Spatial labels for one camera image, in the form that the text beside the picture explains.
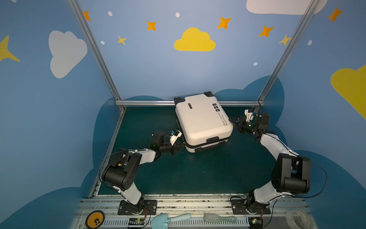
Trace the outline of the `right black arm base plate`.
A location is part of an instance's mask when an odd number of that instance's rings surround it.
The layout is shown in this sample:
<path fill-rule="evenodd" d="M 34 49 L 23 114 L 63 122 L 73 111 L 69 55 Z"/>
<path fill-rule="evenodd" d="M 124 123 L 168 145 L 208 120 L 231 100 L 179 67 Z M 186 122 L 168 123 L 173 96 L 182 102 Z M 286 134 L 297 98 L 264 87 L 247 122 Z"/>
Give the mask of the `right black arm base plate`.
<path fill-rule="evenodd" d="M 269 208 L 269 205 L 263 205 L 263 204 L 246 204 L 246 199 L 231 199 L 231 207 L 234 215 L 270 215 L 271 210 Z"/>

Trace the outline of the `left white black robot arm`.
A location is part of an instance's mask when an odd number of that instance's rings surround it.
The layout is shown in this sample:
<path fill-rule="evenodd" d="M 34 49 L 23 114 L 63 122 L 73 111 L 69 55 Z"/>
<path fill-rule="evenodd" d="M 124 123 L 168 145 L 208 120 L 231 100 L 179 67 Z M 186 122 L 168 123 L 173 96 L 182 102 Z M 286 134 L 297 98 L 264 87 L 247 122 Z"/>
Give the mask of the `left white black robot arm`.
<path fill-rule="evenodd" d="M 143 194 L 134 183 L 138 168 L 142 164 L 157 161 L 163 153 L 170 152 L 175 155 L 185 147 L 184 143 L 178 141 L 182 135 L 177 129 L 168 134 L 164 131 L 155 131 L 147 148 L 136 150 L 120 148 L 104 161 L 106 166 L 101 166 L 98 177 L 101 183 L 118 191 L 124 198 L 121 201 L 120 215 L 147 213 Z"/>

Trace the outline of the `white hard-shell suitcase black lining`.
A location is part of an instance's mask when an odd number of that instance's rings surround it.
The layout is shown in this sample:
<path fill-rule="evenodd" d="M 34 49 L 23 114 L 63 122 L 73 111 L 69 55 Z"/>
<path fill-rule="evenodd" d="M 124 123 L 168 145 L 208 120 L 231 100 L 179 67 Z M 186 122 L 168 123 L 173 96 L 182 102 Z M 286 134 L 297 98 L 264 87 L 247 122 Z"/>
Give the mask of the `white hard-shell suitcase black lining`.
<path fill-rule="evenodd" d="M 205 151 L 225 144 L 233 124 L 211 92 L 174 98 L 177 124 L 190 153 Z"/>

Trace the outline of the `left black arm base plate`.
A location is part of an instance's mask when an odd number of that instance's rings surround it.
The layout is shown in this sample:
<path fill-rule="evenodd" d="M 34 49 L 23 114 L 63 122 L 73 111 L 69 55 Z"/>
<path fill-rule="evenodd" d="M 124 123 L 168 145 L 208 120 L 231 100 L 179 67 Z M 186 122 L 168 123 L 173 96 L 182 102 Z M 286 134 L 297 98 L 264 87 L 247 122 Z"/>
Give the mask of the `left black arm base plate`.
<path fill-rule="evenodd" d="M 140 200 L 137 205 L 133 205 L 125 200 L 120 202 L 118 215 L 156 215 L 156 200 Z"/>

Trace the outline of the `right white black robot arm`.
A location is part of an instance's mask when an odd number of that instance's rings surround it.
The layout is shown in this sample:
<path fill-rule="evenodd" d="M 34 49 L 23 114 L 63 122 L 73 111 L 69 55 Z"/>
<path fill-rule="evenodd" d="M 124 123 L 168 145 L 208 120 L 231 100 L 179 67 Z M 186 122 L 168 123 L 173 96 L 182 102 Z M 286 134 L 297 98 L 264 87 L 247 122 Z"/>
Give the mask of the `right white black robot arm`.
<path fill-rule="evenodd" d="M 241 133 L 254 135 L 276 160 L 271 181 L 260 188 L 249 192 L 245 200 L 245 208 L 249 214 L 259 214 L 270 205 L 270 202 L 281 197 L 294 197 L 306 194 L 310 190 L 311 161 L 292 151 L 269 128 L 269 115 L 253 114 L 230 118 L 229 121 Z"/>

